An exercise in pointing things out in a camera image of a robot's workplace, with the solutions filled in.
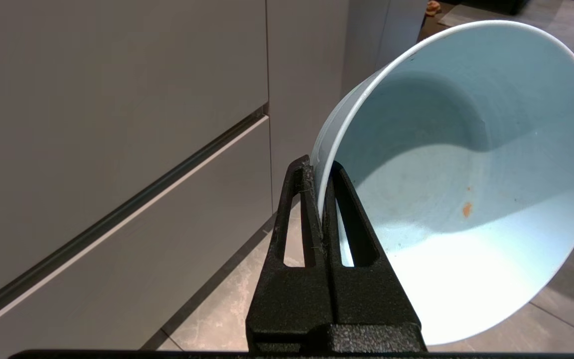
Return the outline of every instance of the tile floor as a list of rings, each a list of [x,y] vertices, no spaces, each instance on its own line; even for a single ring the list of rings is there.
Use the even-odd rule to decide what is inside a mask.
[[[303,264],[300,207],[291,212],[286,264]],[[159,350],[246,352],[245,317],[271,234],[212,292]],[[432,352],[574,352],[574,251],[551,283],[513,316],[477,336]]]

